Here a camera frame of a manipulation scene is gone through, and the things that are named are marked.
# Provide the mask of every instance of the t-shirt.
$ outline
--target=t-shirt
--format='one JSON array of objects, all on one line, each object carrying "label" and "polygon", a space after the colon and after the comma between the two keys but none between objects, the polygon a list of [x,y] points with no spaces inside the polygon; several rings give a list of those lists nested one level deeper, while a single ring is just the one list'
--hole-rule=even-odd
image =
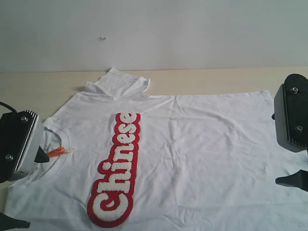
[{"label": "t-shirt", "polygon": [[268,91],[143,94],[150,81],[112,68],[44,122],[35,164],[9,188],[5,214],[29,230],[308,229],[308,194],[275,184],[307,170],[276,142]]}]

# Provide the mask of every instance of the orange tag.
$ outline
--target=orange tag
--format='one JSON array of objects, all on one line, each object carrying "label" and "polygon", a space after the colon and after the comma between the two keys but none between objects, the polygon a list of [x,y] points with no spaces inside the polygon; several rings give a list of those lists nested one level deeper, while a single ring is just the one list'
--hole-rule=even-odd
[{"label": "orange tag", "polygon": [[51,157],[63,155],[64,153],[65,153],[65,148],[60,147],[60,148],[57,148],[57,149],[52,150],[51,152],[47,153],[47,155],[51,158]]}]

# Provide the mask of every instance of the black cable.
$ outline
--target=black cable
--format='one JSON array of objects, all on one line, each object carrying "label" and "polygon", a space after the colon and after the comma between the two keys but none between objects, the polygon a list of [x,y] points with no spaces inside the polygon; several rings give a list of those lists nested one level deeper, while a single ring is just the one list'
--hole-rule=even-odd
[{"label": "black cable", "polygon": [[13,113],[17,113],[17,111],[12,108],[11,106],[7,105],[6,103],[0,102],[0,105],[6,107],[7,109],[11,110]]}]

